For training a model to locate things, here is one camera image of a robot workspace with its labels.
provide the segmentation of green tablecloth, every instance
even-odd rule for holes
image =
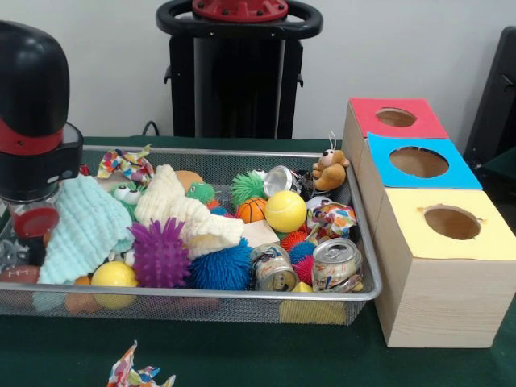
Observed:
[[[88,144],[320,152],[327,141],[87,139]],[[177,386],[515,386],[516,303],[485,350],[388,349],[372,302],[350,327],[0,317],[2,385],[106,385],[139,340],[135,365]]]

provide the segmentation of white wall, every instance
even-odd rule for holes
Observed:
[[[172,134],[164,0],[0,0],[0,17],[54,35],[69,58],[69,119],[86,135]],[[342,135],[350,97],[427,98],[463,148],[514,0],[308,0],[321,35],[304,41],[295,138]]]

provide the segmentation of wire mesh basket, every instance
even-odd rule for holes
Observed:
[[[98,162],[112,147],[86,146],[83,162],[93,175]],[[137,152],[139,148],[128,148]],[[289,152],[213,151],[202,149],[153,148],[148,160],[152,165],[170,164],[176,170],[193,170],[220,191],[217,198],[225,207],[229,201],[229,184],[237,173],[277,165],[311,170],[318,154]],[[74,285],[29,285],[0,282],[0,314],[89,317],[145,318],[180,321],[214,321],[235,323],[322,323],[349,325],[365,302],[381,291],[381,277],[371,235],[365,219],[352,167],[347,168],[347,182],[332,197],[353,206],[358,220],[352,238],[364,257],[364,288],[359,293],[278,293],[264,291],[220,291],[199,289],[148,289]],[[6,222],[1,239],[12,237]],[[66,308],[69,294],[93,294],[107,303],[127,305],[122,309],[101,309],[93,313],[71,314]]]

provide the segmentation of teddy bear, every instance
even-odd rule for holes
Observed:
[[[335,149],[327,149],[314,164],[312,174],[315,178],[317,191],[330,191],[340,187],[346,180],[346,169],[349,160],[344,152]]]

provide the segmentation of yellow cardboard top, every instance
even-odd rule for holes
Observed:
[[[516,260],[516,236],[484,191],[385,191],[414,257]]]

